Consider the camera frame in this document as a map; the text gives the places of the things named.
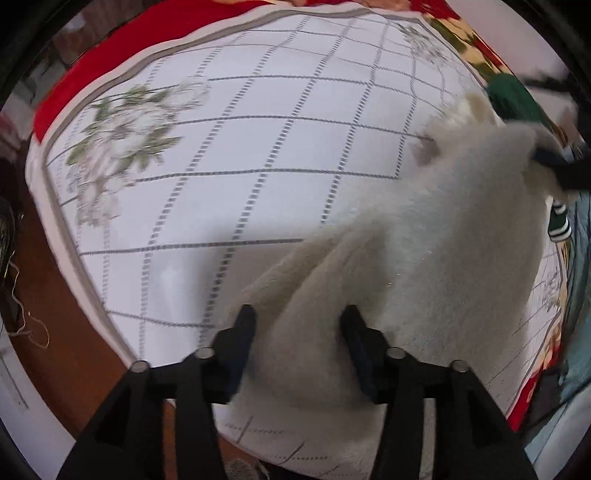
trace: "blue fabric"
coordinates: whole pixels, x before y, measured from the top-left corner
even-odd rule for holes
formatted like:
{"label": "blue fabric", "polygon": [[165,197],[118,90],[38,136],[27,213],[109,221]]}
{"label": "blue fabric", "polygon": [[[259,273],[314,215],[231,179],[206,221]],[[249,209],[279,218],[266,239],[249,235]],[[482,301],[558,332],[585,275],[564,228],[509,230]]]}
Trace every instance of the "blue fabric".
{"label": "blue fabric", "polygon": [[564,316],[561,401],[591,378],[591,199],[581,193],[569,209],[573,230]]}

